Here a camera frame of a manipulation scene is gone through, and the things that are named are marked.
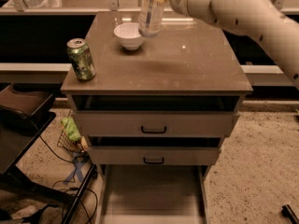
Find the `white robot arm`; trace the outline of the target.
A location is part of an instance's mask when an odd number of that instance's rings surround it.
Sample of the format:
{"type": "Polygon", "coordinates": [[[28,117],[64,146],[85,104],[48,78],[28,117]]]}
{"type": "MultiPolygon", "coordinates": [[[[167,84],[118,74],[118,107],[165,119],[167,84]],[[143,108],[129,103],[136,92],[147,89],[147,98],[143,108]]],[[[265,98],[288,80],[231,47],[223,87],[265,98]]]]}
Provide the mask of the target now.
{"type": "Polygon", "coordinates": [[[165,3],[178,14],[250,37],[299,88],[299,24],[284,16],[270,0],[142,0],[142,35],[160,32],[165,3]]]}

